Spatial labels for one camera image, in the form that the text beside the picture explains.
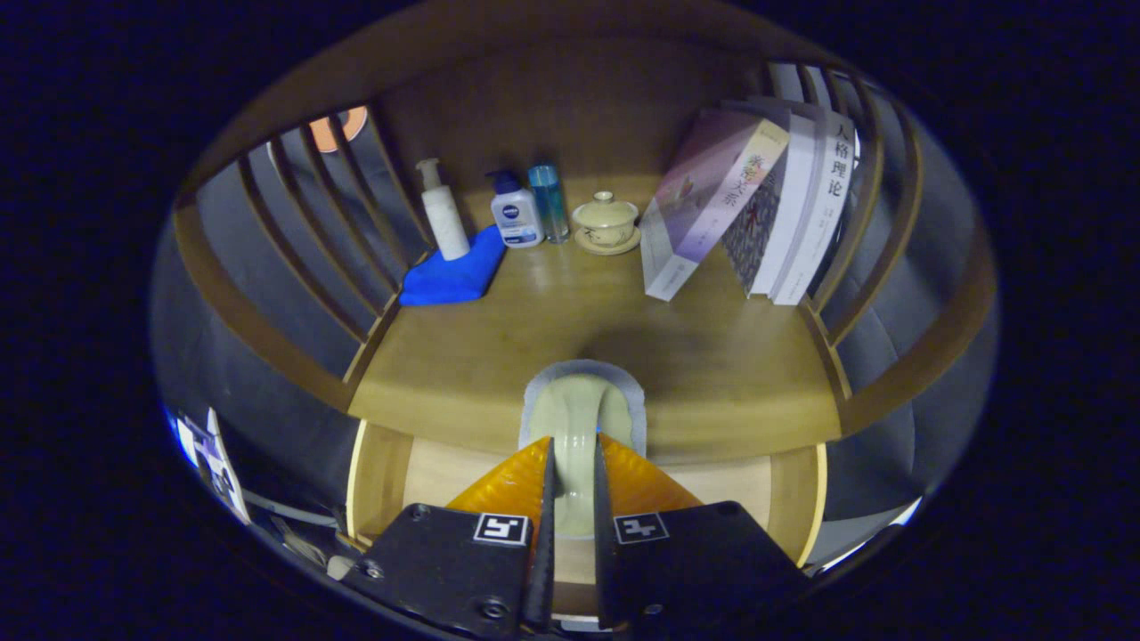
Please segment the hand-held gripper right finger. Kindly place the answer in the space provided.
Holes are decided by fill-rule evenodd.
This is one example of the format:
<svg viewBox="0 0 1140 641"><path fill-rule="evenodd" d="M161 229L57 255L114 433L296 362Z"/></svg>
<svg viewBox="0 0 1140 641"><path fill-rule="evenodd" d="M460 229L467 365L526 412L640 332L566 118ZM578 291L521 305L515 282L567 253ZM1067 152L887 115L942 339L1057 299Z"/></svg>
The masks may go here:
<svg viewBox="0 0 1140 641"><path fill-rule="evenodd" d="M809 589L740 503L697 500L609 435L593 506L598 620L614 636L746 636Z"/></svg>

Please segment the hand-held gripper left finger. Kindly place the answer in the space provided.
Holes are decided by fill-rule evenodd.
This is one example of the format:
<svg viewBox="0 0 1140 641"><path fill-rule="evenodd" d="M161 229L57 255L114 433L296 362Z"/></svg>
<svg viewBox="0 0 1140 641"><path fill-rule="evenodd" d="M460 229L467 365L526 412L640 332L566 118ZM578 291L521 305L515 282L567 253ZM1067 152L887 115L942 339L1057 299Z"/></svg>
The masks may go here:
<svg viewBox="0 0 1140 641"><path fill-rule="evenodd" d="M518 640L549 628L557 466L549 437L508 456L448 506L404 508L343 584L435 636Z"/></svg>

